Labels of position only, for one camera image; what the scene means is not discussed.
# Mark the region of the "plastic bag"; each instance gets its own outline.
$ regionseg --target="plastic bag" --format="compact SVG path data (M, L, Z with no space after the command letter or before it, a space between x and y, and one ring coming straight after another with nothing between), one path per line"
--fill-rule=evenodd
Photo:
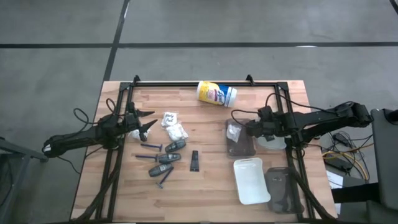
M180 123L166 128L166 131L169 133L170 139L173 141L188 138L188 133L185 132Z
M226 137L234 142L238 142L242 127L229 124L226 130Z
M148 138L148 134L150 132L150 129L148 129L147 132L144 133L144 136ZM127 136L132 136L135 139L141 140L141 138L139 137L139 131L138 129L135 129L133 131L130 131L130 133Z

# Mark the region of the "wire bundle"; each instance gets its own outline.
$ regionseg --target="wire bundle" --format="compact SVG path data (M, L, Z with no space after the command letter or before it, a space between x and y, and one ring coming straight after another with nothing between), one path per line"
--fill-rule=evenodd
M294 102L294 101L292 101L292 100L286 98L285 96L282 96L281 94L278 94L278 93L271 93L271 94L268 95L267 98L266 98L266 105L265 105L265 106L268 106L268 101L269 101L270 97L273 96L273 95L279 96L279 97L285 99L286 101L288 101L288 102L290 102L290 103L293 103L293 104L295 104L295 105L297 105L297 106L301 106L301 107L304 107L304 108L315 109L315 110L318 110L318 111L322 111L322 112L325 112L325 113L331 113L331 114L338 114L339 112L342 112L342 111L346 110L347 108L349 108L349 107L352 106L352 104L353 104L352 101L347 101L347 102L342 103L342 104L340 104L340 105L338 105L338 106L335 107L335 108L342 108L342 109L336 110L336 111L328 111L328 110L325 110L325 109L322 109L322 108L319 108L319 107L316 107L316 106L302 105L302 104L300 104L300 103L296 103L296 102ZM253 127L248 126L248 125L246 125L246 124L240 123L240 122L234 117L234 112L259 114L259 112L257 112L257 111L245 111L245 110L232 110L232 111L231 111L231 117L232 117L232 119L234 119L235 122L237 122L238 124L240 124L241 126L244 126L244 127L246 127L246 128L253 128ZM350 143L351 143L352 146L354 146L354 142L353 142L353 141L356 141L356 140L362 140L362 139L351 139ZM328 151L329 151L331 148L335 148L335 144L334 144L334 143L333 143L333 146L332 146L332 147L329 147L329 148L328 148ZM305 155L305 150L304 150L303 148L301 148L301 149L299 149L299 150L296 150L296 153L297 153L297 154L300 153L300 154L301 154L301 157L304 157L304 155Z
M364 161L363 153L360 150L373 145L373 143L365 145L372 138L373 135L371 134L370 136L368 136L366 138L361 138L361 139L351 139L349 134L344 131L340 131L338 134L341 134L342 136L344 136L346 138L346 140L349 142L348 144L351 149L348 151L340 151L336 147L338 142L335 142L335 140L333 139L333 136L331 135L331 133L329 133L329 135L331 137L331 141L332 141L332 146L330 146L329 148L324 148L324 147L320 146L322 151L326 151L322 154L323 159L336 159L340 156L343 156L351 164L351 168L354 167L359 172L362 179L364 179L366 182L369 182L370 173L368 170L368 166L367 166L366 162ZM354 141L360 141L360 140L365 140L365 142L363 142L361 146L356 147ZM365 169L361 165L360 160L356 159L356 157L355 157L356 152L359 152L359 155L361 156L361 160L363 161ZM333 154L334 156L326 157L327 154Z

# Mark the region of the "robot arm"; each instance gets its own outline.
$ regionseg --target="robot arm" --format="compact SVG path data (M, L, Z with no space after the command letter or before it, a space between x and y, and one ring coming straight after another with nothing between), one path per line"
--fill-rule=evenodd
M106 115L99 119L96 126L92 126L86 131L52 136L44 142L42 152L47 157L57 157L66 151L96 144L103 145L105 149L116 149L119 146L119 138L136 129L139 130L141 141L146 141L144 133L157 119L141 125L139 117L148 116L154 112L136 110L133 102L129 103L127 107L128 112L121 122L118 122L120 116L116 114Z
M330 131L343 127L364 128L372 122L366 107L353 102L311 113L273 113L271 107L266 106L258 109L258 116L259 121L246 123L250 136L291 136L294 147L302 147Z

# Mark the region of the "wooden tabletop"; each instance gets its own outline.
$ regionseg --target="wooden tabletop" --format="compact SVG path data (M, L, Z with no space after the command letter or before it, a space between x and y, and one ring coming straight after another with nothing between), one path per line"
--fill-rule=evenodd
M290 97L297 103L308 105L304 82L287 81ZM109 114L106 99L117 100L120 82L104 82L95 120ZM140 87L134 88L133 101L142 111L155 114L142 118L146 123L159 119L150 129L148 144L168 145L172 141L160 126L164 112L178 113L178 121L189 134L187 146L178 151L182 160L173 163L174 171L159 189L156 182L163 178L149 177L148 170L157 164L150 159L137 159L136 154L156 155L154 149L140 146L140 141L127 137L114 222L276 222L294 221L295 215L278 215L265 203L242 205L238 199L233 173L234 159L226 155L225 121L230 112L239 108L256 111L263 107L271 87L237 87L234 108L225 108L198 101L196 87ZM276 110L275 98L269 105ZM294 111L308 113L308 108L293 105ZM253 114L237 114L238 118L252 118ZM98 148L89 147L87 153ZM199 153L199 172L190 172L192 151ZM78 217L98 193L105 161L105 150L100 150L84 163L78 186L72 218ZM257 149L255 157L263 161L264 172L270 167L287 167L284 151ZM305 168L312 192L326 210L336 216L333 197L326 176L325 165L318 147L305 149ZM300 191L301 203L305 200Z

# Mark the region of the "gray floor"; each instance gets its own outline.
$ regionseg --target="gray floor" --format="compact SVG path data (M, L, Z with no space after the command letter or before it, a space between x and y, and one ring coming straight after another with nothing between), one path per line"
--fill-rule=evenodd
M0 0L0 44L110 43L123 0ZM132 0L121 42L398 41L387 0ZM94 116L110 49L0 49L0 136L40 150ZM310 103L398 107L398 47L119 49L111 80L305 80ZM345 129L353 138L370 128ZM329 139L322 138L329 145ZM80 168L84 150L67 159ZM372 182L373 148L364 149ZM78 175L58 159L29 167L12 223L68 220Z

